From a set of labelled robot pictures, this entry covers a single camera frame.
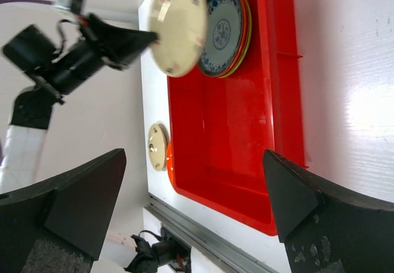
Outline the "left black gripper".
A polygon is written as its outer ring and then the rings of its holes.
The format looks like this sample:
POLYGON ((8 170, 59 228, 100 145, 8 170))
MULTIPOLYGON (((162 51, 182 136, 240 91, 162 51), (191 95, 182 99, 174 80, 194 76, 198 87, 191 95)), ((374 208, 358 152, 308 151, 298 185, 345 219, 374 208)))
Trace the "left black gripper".
POLYGON ((60 94, 70 94, 102 67, 127 70, 158 34, 110 25, 90 13, 79 20, 81 37, 55 62, 46 81, 60 94))

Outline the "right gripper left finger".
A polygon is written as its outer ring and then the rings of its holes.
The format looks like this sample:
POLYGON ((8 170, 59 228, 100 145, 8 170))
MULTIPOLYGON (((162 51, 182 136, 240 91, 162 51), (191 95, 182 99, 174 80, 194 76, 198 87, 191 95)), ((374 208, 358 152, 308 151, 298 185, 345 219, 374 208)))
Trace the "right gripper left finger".
POLYGON ((1 272, 90 272, 126 169, 124 149, 1 194, 1 272))

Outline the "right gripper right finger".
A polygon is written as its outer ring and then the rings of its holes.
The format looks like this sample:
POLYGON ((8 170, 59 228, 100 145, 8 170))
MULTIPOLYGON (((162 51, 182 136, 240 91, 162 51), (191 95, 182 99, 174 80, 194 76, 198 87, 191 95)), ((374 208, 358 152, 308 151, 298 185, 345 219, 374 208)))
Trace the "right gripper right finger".
POLYGON ((292 272, 393 272, 393 203, 266 150, 263 170, 292 272))

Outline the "blue patterned plate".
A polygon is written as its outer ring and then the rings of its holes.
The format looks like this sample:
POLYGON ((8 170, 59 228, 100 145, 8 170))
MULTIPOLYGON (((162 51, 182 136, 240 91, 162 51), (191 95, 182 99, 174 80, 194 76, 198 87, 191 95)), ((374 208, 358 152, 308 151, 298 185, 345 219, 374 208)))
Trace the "blue patterned plate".
POLYGON ((206 43, 198 61, 201 72, 221 75, 234 61, 243 36, 241 0, 207 0, 206 43))

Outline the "yellow patterned plate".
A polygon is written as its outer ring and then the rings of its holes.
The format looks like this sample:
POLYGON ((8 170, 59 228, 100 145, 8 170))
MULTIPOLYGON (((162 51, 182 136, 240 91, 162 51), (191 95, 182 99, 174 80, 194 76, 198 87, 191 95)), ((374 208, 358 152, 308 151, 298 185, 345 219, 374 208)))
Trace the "yellow patterned plate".
POLYGON ((239 66, 242 64, 244 58, 246 57, 246 54, 247 54, 247 51, 249 49, 249 45, 251 42, 251 34, 252 34, 252 14, 251 14, 251 8, 250 8, 249 4, 247 4, 247 17, 248 17, 247 36, 246 36, 246 41, 243 46, 242 53, 241 53, 238 61, 235 63, 234 67, 227 74, 225 74, 223 76, 224 78, 232 75, 239 68, 239 66))

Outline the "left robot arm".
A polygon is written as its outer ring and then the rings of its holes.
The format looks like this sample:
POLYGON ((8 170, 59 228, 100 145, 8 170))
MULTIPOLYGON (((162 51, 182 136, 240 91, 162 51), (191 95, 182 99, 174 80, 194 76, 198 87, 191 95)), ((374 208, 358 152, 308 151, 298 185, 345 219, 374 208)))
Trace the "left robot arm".
POLYGON ((18 67, 33 86, 15 98, 9 118, 1 162, 1 193, 34 183, 52 109, 104 66, 123 71, 149 45, 158 40, 152 31, 121 28, 105 23, 95 14, 76 16, 79 39, 68 53, 62 52, 66 36, 61 19, 57 31, 60 47, 31 24, 2 47, 3 55, 18 67))

